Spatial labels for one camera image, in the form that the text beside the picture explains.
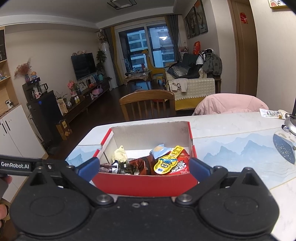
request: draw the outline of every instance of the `blue gripper pad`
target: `blue gripper pad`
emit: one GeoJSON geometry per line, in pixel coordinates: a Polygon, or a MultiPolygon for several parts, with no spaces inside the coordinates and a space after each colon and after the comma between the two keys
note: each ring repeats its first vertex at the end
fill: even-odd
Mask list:
{"type": "Polygon", "coordinates": [[[211,166],[194,157],[189,160],[189,171],[199,182],[202,182],[214,172],[211,166]]]}
{"type": "Polygon", "coordinates": [[[97,157],[92,157],[75,168],[78,176],[90,182],[100,170],[100,161],[97,157]]]}

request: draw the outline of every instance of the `pink coat on chair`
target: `pink coat on chair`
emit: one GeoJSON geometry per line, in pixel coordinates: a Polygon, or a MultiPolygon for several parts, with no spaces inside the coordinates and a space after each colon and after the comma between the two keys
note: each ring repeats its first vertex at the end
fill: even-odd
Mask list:
{"type": "Polygon", "coordinates": [[[254,96],[221,93],[205,97],[192,115],[256,112],[259,108],[268,110],[268,106],[254,96]]]}

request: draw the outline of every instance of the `hand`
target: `hand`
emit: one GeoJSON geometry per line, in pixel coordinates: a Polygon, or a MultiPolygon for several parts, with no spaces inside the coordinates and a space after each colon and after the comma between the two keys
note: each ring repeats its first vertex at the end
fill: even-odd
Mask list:
{"type": "MultiPolygon", "coordinates": [[[[7,177],[3,177],[2,180],[4,180],[5,182],[7,182],[8,184],[11,183],[12,181],[12,177],[11,176],[7,176],[7,177]]],[[[5,204],[0,204],[0,220],[5,218],[7,216],[7,208],[5,204]]]]}

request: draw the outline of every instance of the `dark wooden floor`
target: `dark wooden floor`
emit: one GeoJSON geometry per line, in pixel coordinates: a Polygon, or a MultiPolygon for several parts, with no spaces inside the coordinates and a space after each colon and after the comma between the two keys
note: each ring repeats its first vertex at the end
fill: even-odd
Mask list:
{"type": "MultiPolygon", "coordinates": [[[[145,82],[139,82],[134,86],[129,85],[129,90],[125,85],[116,89],[107,91],[98,100],[88,107],[88,113],[85,111],[77,116],[70,123],[73,134],[66,141],[62,141],[56,154],[50,156],[53,159],[64,160],[77,144],[86,136],[91,129],[96,126],[112,123],[124,122],[124,117],[119,105],[119,99],[133,91],[133,88],[147,89],[145,82]]],[[[157,83],[149,83],[150,89],[157,89],[160,86],[157,83]]],[[[177,116],[191,115],[193,110],[177,111],[177,116]]]]}

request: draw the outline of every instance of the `white standing air conditioner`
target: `white standing air conditioner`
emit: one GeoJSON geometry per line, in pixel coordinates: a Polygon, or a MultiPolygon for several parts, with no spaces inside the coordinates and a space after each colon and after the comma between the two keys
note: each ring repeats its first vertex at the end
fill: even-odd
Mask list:
{"type": "Polygon", "coordinates": [[[109,49],[109,44],[107,42],[104,42],[102,44],[102,50],[106,54],[106,61],[104,63],[104,68],[106,71],[107,77],[111,77],[112,79],[109,80],[110,88],[115,89],[118,87],[117,82],[116,82],[116,76],[115,76],[115,71],[114,71],[114,66],[111,58],[111,52],[109,49]]]}

